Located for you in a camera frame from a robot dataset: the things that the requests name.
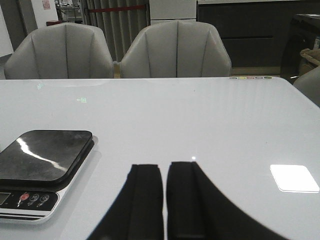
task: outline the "red rope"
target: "red rope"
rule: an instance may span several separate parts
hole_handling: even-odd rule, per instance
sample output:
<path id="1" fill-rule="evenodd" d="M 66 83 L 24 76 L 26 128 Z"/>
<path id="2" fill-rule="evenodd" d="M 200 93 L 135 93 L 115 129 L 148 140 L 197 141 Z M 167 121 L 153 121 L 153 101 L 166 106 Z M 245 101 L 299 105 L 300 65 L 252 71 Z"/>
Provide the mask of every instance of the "red rope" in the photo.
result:
<path id="1" fill-rule="evenodd" d="M 145 9 L 145 8 L 146 8 L 145 5 L 110 7 L 110 8 L 100 8 L 100 9 L 89 9 L 89 13 L 120 12 L 120 11 L 137 10 L 137 9 Z"/>

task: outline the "white wall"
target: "white wall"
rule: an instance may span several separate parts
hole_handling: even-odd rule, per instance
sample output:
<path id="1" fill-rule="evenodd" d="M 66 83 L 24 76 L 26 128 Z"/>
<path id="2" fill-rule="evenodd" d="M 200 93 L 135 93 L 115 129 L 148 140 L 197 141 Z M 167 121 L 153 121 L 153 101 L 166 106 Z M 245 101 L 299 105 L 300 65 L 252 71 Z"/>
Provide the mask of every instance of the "white wall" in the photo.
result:
<path id="1" fill-rule="evenodd" d="M 0 57 L 12 54 L 14 52 L 7 30 L 4 15 L 0 5 Z"/>
<path id="2" fill-rule="evenodd" d="M 31 0 L 31 2 L 38 29 L 45 27 L 47 21 L 58 20 L 55 0 L 49 0 L 50 9 L 48 10 L 44 10 L 42 0 Z"/>

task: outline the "chair backrest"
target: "chair backrest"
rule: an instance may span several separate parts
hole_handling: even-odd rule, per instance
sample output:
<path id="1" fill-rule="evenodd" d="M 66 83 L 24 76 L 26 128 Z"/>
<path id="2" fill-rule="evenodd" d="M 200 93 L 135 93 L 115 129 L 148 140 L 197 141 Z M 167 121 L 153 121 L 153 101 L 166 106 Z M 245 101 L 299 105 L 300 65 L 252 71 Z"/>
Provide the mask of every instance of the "chair backrest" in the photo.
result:
<path id="1" fill-rule="evenodd" d="M 122 78 L 226 77 L 230 71 L 217 29 L 183 20 L 144 28 L 120 63 Z"/>
<path id="2" fill-rule="evenodd" d="M 320 107 L 320 66 L 299 77 L 293 85 Z"/>
<path id="3" fill-rule="evenodd" d="M 113 78 L 105 36 L 98 27 L 62 23 L 31 32 L 4 66 L 6 79 Z"/>

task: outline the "digital kitchen scale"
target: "digital kitchen scale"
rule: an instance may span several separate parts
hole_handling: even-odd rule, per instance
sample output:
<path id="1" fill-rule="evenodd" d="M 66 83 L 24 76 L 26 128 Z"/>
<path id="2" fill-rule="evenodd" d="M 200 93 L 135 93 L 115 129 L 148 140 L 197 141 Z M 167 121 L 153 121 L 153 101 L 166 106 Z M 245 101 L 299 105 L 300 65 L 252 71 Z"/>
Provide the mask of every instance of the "digital kitchen scale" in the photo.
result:
<path id="1" fill-rule="evenodd" d="M 0 153 L 0 221 L 43 222 L 52 215 L 94 145 L 83 130 L 32 130 Z"/>

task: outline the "upholstered dining chair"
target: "upholstered dining chair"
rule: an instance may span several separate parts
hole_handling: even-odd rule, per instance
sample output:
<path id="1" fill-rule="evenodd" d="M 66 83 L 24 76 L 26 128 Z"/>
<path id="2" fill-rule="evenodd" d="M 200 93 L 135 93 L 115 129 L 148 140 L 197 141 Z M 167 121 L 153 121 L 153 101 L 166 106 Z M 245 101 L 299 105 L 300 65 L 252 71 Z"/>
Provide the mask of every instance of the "upholstered dining chair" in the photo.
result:
<path id="1" fill-rule="evenodd" d="M 122 78 L 226 77 L 230 71 L 217 29 L 185 20 L 144 28 L 120 62 Z"/>
<path id="2" fill-rule="evenodd" d="M 113 78 L 102 30 L 62 23 L 31 32 L 4 65 L 6 79 Z"/>
<path id="3" fill-rule="evenodd" d="M 320 107 L 320 66 L 299 77 L 293 85 Z"/>

